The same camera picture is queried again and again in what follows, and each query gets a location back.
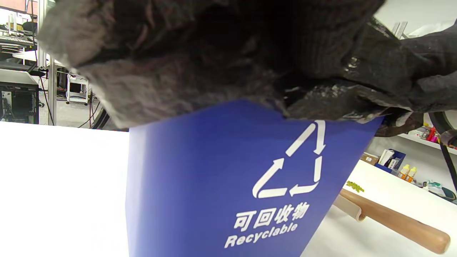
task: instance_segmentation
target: wooden stick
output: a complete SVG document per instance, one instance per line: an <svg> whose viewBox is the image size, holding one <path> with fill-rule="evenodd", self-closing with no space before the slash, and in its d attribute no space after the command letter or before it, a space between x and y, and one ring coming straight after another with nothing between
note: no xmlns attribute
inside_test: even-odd
<svg viewBox="0 0 457 257"><path fill-rule="evenodd" d="M362 215L372 218L434 253L445 253L451 243L451 238L447 233L411 217L363 198L346 189L343 189L340 195L360 206Z"/></svg>

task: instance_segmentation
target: blue recycling bin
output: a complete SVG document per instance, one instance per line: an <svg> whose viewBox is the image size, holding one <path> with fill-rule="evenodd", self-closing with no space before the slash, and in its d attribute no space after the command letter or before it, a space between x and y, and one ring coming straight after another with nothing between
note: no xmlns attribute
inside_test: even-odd
<svg viewBox="0 0 457 257"><path fill-rule="evenodd" d="M130 130L130 257L299 257L374 136L230 102Z"/></svg>

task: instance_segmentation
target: floor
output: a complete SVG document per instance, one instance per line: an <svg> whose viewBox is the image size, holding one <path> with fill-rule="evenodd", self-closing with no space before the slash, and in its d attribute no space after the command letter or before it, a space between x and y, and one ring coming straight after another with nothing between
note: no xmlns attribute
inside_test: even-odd
<svg viewBox="0 0 457 257"><path fill-rule="evenodd" d="M45 105L44 107L39 108L39 123L40 125L48 125L48 107L46 106L44 93L40 92L39 97L40 101ZM98 104L99 101L95 99L92 103L93 108L95 109ZM83 103L78 102L71 102L70 104L66 104L65 100L58 97L55 123L57 126L74 128L81 126L82 128L89 128L90 124L94 122L94 119L97 117L100 110L101 105L96 110L94 118L92 118L89 122L89 106L85 106Z"/></svg>

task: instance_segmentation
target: recycling symbol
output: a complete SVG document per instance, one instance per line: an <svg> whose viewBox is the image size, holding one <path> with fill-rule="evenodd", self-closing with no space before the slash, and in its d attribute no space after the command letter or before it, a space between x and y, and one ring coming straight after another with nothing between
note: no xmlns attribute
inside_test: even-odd
<svg viewBox="0 0 457 257"><path fill-rule="evenodd" d="M316 120L315 123L310 124L305 131L292 143L292 145L286 150L286 155L291 157L303 143L310 137L310 135L316 130L317 127L317 141L316 150L314 153L319 155L314 162L314 184L308 186L299 186L298 184L292 187L290 190L287 187L273 188L273 189L262 189L263 186L275 175L278 170L281 170L284 165L284 158L280 158L273 161L273 165L262 175L262 177L255 183L252 188L252 194L255 198L269 198L286 195L289 190L289 194L293 197L296 194L309 193L313 191L320 180L320 170L322 167L322 151L325 148L324 137L325 137L325 121Z"/></svg>

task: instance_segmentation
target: white tabletop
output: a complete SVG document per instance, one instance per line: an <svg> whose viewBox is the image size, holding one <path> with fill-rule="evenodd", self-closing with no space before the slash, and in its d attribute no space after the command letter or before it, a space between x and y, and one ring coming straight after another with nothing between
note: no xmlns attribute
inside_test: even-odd
<svg viewBox="0 0 457 257"><path fill-rule="evenodd" d="M26 52L20 52L20 53L15 53L13 54L14 58L19 58L19 59L24 59L24 60L29 60L29 61L37 61L37 53L36 51L26 51ZM46 55L47 64L49 65L49 54ZM61 64L59 61L54 60L54 63L60 67L64 67L63 64Z"/></svg>
<svg viewBox="0 0 457 257"><path fill-rule="evenodd" d="M451 245L441 256L457 256L457 205L420 189L368 163L359 161L349 181L365 192L357 193L449 234ZM302 257L436 257L418 244L366 218L363 222L332 207Z"/></svg>
<svg viewBox="0 0 457 257"><path fill-rule="evenodd" d="M0 256L128 257L128 133L5 122L0 131L7 135L0 147ZM85 138L96 148L65 148L56 135ZM89 157L72 162L56 151ZM443 256L457 256L456 205L363 161L349 180L365 190L360 195L448 233L451 246ZM335 207L302 254L367 256L436 254L369 218L357 223Z"/></svg>

